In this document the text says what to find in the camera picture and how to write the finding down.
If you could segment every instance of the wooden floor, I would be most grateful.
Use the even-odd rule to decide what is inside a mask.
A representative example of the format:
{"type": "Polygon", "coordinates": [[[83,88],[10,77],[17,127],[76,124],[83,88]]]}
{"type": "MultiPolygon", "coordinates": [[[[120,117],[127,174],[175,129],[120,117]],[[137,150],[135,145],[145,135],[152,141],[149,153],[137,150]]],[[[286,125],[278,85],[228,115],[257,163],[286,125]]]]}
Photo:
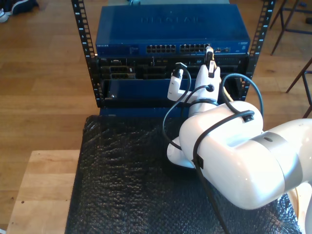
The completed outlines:
{"type": "MultiPolygon", "coordinates": [[[[38,2],[40,9],[0,24],[0,229],[7,228],[31,152],[79,149],[85,119],[98,114],[70,0],[38,2]]],[[[106,1],[85,2],[95,42],[106,1]]],[[[231,2],[238,3],[253,38],[262,2],[231,2]]],[[[291,27],[312,31],[304,20],[296,13],[291,27]]],[[[285,33],[270,56],[281,28],[277,22],[254,75],[266,130],[302,117],[308,108],[302,81],[285,91],[312,56],[312,36],[285,33]]],[[[257,104],[253,91],[247,101],[257,104]]]]}

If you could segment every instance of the shoe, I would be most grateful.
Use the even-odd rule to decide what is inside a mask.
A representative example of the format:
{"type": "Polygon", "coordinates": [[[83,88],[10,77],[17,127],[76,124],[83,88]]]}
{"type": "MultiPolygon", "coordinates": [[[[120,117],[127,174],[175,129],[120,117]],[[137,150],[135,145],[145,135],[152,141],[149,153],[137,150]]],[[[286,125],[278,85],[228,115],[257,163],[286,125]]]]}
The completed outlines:
{"type": "Polygon", "coordinates": [[[39,6],[36,0],[7,0],[4,11],[7,16],[29,12],[33,7],[39,6]]]}
{"type": "Polygon", "coordinates": [[[0,23],[4,23],[8,20],[8,16],[4,13],[3,9],[0,9],[0,23]]]}

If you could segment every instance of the blue network switch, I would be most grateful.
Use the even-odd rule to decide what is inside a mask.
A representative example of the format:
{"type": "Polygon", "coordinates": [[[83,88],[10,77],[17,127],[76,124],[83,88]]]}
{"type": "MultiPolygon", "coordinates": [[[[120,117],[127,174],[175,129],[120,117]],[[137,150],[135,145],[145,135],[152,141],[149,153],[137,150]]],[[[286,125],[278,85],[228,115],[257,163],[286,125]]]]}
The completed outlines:
{"type": "Polygon", "coordinates": [[[246,54],[250,38],[234,4],[174,4],[102,7],[100,58],[246,54]]]}

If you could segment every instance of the netgear logo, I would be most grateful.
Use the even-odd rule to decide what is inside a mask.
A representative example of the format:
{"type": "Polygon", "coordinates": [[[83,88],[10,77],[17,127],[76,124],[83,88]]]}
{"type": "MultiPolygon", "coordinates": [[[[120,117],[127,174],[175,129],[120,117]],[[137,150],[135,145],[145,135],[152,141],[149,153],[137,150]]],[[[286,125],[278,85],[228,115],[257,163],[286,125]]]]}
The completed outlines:
{"type": "Polygon", "coordinates": [[[199,17],[142,17],[141,23],[199,23],[203,20],[199,17]]]}

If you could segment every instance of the ethernet port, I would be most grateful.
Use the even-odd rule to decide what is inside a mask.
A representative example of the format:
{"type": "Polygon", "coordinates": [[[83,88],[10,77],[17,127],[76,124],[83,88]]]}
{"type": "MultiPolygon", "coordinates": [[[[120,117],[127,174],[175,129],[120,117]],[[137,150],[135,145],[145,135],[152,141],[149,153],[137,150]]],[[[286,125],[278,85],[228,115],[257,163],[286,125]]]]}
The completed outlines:
{"type": "Polygon", "coordinates": [[[204,51],[204,50],[205,50],[204,44],[201,44],[199,47],[199,51],[204,51]]]}

